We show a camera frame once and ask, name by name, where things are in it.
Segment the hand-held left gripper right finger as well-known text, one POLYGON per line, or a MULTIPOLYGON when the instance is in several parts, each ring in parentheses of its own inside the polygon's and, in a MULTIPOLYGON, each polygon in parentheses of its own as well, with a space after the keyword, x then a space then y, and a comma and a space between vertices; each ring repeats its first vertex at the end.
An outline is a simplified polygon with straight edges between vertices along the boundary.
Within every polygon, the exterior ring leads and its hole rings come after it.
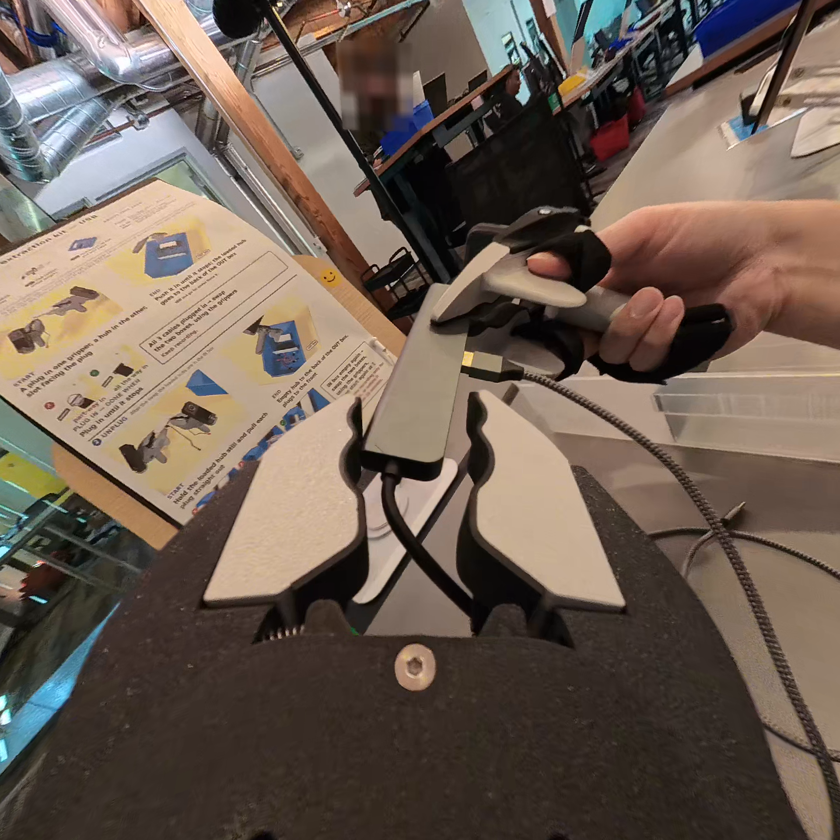
POLYGON ((569 460, 489 391, 469 394, 472 482, 457 571, 474 604, 621 613, 626 602, 569 460))

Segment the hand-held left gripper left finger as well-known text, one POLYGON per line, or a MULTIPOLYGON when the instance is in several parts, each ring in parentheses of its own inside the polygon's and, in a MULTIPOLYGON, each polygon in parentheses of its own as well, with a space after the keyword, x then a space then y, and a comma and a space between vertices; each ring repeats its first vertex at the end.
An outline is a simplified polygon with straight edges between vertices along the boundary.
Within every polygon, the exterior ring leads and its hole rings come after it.
POLYGON ((346 609, 370 570, 361 479, 361 399, 342 396, 274 443, 203 594, 208 608, 346 609))

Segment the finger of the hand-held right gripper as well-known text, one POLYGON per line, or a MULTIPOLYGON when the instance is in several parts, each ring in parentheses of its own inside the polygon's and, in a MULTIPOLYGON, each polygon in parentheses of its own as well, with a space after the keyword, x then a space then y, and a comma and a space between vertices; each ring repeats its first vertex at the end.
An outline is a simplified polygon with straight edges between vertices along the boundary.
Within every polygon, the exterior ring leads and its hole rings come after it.
POLYGON ((434 304, 430 320, 447 323, 500 298, 521 299, 526 278, 526 256, 513 255, 507 245, 488 245, 473 256, 448 285, 434 304))
POLYGON ((524 368, 559 375, 562 322, 543 310, 494 310, 467 321, 467 375, 483 382, 516 382, 524 368))

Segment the grey usb hub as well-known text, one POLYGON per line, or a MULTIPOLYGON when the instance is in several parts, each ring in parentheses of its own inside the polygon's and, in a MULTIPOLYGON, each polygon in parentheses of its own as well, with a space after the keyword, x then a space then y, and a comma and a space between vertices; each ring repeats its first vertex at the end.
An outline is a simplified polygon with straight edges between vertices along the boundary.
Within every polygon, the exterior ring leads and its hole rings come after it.
POLYGON ((425 549, 396 502, 404 479, 432 481, 445 461, 469 327, 438 321, 455 283, 433 284, 413 323, 365 433, 361 466, 381 475, 381 503, 392 532, 427 578, 465 615, 471 598, 425 549))

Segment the person's right hand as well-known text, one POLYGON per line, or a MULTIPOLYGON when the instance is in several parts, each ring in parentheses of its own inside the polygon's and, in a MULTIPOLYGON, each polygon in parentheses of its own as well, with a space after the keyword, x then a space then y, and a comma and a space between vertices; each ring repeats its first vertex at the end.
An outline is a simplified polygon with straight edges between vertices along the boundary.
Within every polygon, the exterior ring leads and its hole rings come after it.
POLYGON ((585 357, 649 372, 665 360, 688 309, 709 304, 734 321, 719 354, 764 331, 785 334, 801 210, 796 202, 670 204, 599 230, 612 257, 600 287, 629 301, 602 336, 581 331, 585 357))

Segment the black mesh cabinet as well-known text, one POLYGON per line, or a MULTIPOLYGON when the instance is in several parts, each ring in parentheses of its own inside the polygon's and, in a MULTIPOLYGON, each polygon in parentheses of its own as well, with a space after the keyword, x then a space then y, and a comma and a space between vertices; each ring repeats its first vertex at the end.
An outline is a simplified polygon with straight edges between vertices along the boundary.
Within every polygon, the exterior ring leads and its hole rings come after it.
POLYGON ((511 224, 540 206, 592 212, 580 167, 544 96, 446 172, 467 229, 511 224))

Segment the black utility cart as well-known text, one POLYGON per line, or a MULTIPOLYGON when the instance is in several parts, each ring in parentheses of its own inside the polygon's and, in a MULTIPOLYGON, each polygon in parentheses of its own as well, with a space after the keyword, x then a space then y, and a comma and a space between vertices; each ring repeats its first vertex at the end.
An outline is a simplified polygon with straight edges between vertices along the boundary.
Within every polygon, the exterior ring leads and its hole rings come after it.
POLYGON ((396 325, 415 319, 431 286, 424 268, 405 247, 394 252, 383 266, 368 266, 360 279, 384 315, 396 325))

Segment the red storage bin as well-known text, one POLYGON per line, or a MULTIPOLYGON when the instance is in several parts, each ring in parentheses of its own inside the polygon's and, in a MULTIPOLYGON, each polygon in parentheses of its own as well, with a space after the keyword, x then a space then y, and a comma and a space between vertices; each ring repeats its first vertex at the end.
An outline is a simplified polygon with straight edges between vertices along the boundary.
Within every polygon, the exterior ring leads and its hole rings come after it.
POLYGON ((603 123, 593 132, 589 144, 599 163, 604 163, 629 147, 630 124, 624 114, 620 119, 603 123))

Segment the wooden standing desk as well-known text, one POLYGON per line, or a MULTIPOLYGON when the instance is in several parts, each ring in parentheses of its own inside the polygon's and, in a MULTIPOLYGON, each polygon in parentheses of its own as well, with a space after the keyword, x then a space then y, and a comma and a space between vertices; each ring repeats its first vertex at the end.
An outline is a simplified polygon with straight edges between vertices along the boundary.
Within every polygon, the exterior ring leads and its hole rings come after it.
POLYGON ((484 119, 507 91, 508 79, 519 78, 517 66, 507 66, 474 90, 468 91, 439 116, 415 132, 384 163, 374 168, 379 182, 390 197, 397 186, 398 176, 405 168, 424 158, 432 149, 444 149, 455 138, 467 133, 473 144, 485 139, 484 119))

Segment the blue storage bin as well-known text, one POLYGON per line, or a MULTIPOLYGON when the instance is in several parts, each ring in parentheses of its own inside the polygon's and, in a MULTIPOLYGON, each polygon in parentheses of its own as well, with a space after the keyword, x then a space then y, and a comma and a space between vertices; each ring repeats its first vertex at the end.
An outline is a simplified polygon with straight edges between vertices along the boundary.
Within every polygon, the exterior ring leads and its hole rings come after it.
POLYGON ((714 7, 694 29, 705 58, 724 49, 771 18, 797 7, 798 1, 725 1, 714 7))
POLYGON ((394 156, 421 129, 434 120, 428 100, 422 100, 410 113, 395 118, 392 130, 381 139, 381 149, 386 157, 394 156))

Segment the instruction poster on board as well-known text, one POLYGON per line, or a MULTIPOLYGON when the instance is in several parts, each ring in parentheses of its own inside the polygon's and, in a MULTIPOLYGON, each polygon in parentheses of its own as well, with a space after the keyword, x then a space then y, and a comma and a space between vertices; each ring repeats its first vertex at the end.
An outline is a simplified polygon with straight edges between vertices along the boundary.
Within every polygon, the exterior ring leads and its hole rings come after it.
MULTIPOLYGON (((295 255, 293 258, 319 283, 321 283, 319 281, 321 266, 329 266, 340 273, 326 259, 308 255, 295 255)), ((358 288, 343 274, 341 275, 343 277, 341 287, 333 290, 323 287, 390 354, 398 356, 406 341, 405 333, 388 320, 365 289, 358 288)), ((170 524, 160 513, 147 508, 128 491, 121 489, 111 477, 99 474, 82 459, 73 455, 64 445, 53 444, 51 453, 59 477, 71 490, 108 514, 154 550, 162 550, 177 533, 178 525, 170 524)))

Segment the illustrated instruction poster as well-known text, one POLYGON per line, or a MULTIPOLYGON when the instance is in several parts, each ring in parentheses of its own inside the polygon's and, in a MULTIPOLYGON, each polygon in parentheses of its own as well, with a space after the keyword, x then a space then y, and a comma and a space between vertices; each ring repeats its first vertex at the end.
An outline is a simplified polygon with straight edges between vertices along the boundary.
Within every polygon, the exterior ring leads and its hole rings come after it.
POLYGON ((403 333, 204 197, 152 179, 2 251, 2 399, 176 527, 403 333))

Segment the black tablet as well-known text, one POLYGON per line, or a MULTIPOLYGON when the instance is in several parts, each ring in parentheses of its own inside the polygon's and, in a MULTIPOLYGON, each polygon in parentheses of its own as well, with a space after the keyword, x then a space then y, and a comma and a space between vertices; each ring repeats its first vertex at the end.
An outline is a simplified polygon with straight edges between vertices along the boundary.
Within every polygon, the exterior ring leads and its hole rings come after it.
POLYGON ((760 107, 752 125, 751 135, 759 132, 768 122, 776 100, 791 71, 796 51, 807 34, 818 5, 819 2, 817 1, 802 1, 800 3, 798 11, 788 27, 788 34, 783 38, 783 48, 770 81, 767 85, 761 82, 753 100, 752 104, 758 101, 760 107))

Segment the white tablet stand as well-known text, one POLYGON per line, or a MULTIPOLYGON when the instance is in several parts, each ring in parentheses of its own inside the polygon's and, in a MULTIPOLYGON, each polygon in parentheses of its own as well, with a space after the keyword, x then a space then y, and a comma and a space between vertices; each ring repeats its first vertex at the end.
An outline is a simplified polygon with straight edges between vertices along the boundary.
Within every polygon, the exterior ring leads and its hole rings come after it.
POLYGON ((791 158, 803 159, 838 145, 839 106, 810 108, 800 118, 791 147, 791 158))

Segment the black pole stand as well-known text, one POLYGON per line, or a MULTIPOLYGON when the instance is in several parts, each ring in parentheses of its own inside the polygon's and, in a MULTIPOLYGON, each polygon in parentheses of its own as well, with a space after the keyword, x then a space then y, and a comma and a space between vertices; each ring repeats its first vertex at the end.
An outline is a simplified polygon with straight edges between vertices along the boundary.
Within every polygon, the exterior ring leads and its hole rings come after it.
POLYGON ((372 165, 366 160, 351 130, 344 126, 340 112, 334 106, 328 93, 324 90, 283 24, 278 2, 217 1, 213 2, 213 17, 221 32, 229 37, 251 36, 258 31, 263 23, 268 24, 270 30, 278 37, 280 45, 286 51, 290 62, 298 70, 318 105, 360 167, 375 201, 384 213, 385 219, 392 222, 400 230, 432 282, 450 283, 452 278, 447 268, 438 259, 437 252, 431 245, 426 244, 421 237, 418 237, 417 230, 412 225, 412 219, 401 212, 380 177, 375 173, 372 165))

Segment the wooden support post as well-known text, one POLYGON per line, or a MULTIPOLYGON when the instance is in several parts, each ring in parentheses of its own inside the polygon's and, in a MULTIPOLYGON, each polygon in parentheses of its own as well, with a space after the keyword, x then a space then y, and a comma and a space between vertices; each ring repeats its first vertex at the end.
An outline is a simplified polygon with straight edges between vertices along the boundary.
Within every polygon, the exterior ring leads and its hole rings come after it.
POLYGON ((262 171, 286 192, 336 267, 368 301, 374 301, 361 281, 368 262, 188 7, 183 2, 168 1, 136 1, 135 5, 262 171))

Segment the silver ventilation duct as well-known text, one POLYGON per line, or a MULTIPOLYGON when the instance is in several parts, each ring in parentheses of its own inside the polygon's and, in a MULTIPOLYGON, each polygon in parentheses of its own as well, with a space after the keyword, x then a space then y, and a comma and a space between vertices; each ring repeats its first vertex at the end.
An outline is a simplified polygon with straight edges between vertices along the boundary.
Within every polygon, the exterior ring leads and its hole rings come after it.
POLYGON ((28 183, 55 180, 113 113, 138 97, 186 83, 174 51, 150 25, 125 33, 99 2, 18 2, 44 29, 24 27, 35 51, 53 57, 1 79, 2 173, 28 183))

